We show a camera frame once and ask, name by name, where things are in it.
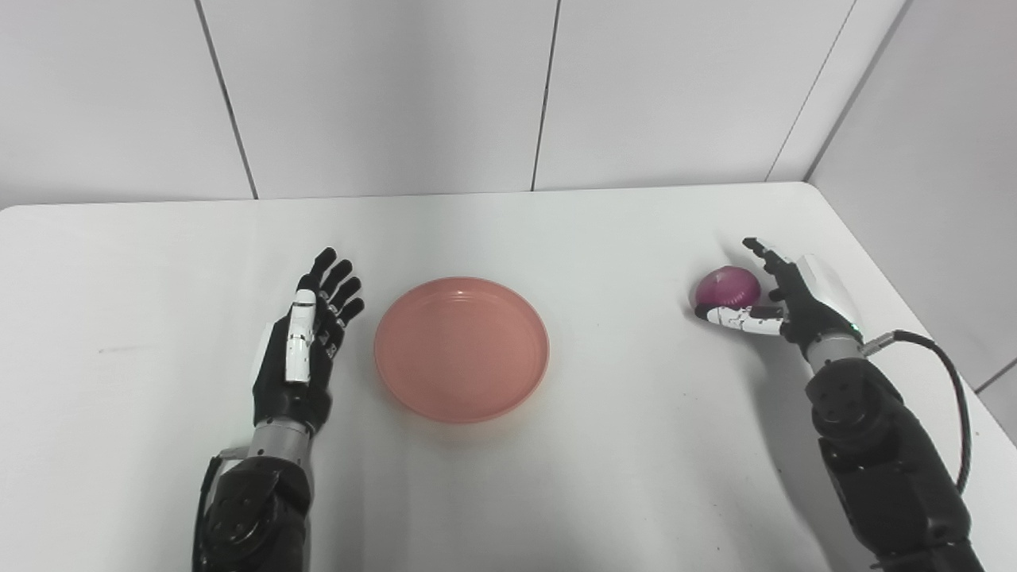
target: purple onion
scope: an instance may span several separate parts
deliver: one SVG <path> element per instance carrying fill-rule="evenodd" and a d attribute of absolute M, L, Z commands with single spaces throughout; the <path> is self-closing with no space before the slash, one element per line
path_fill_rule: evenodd
<path fill-rule="evenodd" d="M 744 307 L 760 298 L 760 281 L 753 273 L 725 266 L 706 275 L 696 287 L 696 303 Z"/>

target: table surface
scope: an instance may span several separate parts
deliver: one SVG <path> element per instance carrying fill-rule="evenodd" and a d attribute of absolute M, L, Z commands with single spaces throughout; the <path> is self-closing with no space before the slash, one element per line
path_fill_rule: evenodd
<path fill-rule="evenodd" d="M 746 235 L 830 263 L 870 336 L 922 331 L 804 183 L 3 211 L 0 554 L 20 571 L 187 569 L 205 463 L 251 434 L 262 327 L 331 244 L 367 310 L 314 443 L 310 570 L 862 570 L 797 350 L 690 314 L 706 272 L 753 264 Z M 551 341 L 536 393 L 473 425 L 403 409 L 371 351 L 400 294 L 452 275 L 515 289 Z M 938 360 L 874 361 L 955 470 Z M 972 540 L 1004 570 L 1017 450 L 970 406 Z"/>

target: robot finger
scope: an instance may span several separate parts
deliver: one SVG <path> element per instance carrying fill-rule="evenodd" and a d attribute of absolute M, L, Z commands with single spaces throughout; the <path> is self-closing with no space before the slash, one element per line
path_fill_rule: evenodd
<path fill-rule="evenodd" d="M 311 271 L 308 273 L 320 280 L 324 277 L 324 272 L 328 270 L 328 267 L 336 262 L 339 256 L 336 254 L 336 250 L 332 246 L 321 250 L 321 253 L 314 258 L 314 265 L 311 267 Z"/>
<path fill-rule="evenodd" d="M 339 310 L 336 316 L 336 320 L 339 325 L 346 328 L 350 324 L 350 321 L 357 317 L 358 313 L 364 310 L 364 300 L 360 298 L 353 298 L 349 303 L 343 306 L 343 309 Z"/>
<path fill-rule="evenodd" d="M 340 287 L 336 290 L 336 294 L 331 300 L 328 300 L 328 303 L 335 305 L 336 307 L 345 306 L 347 300 L 360 291 L 360 279 L 354 276 L 340 285 Z"/>
<path fill-rule="evenodd" d="M 332 269 L 328 273 L 328 277 L 324 279 L 321 283 L 321 295 L 325 299 L 332 298 L 333 293 L 336 291 L 336 287 L 339 283 L 346 280 L 346 277 L 353 274 L 353 263 L 350 261 L 341 261 L 336 268 Z"/>

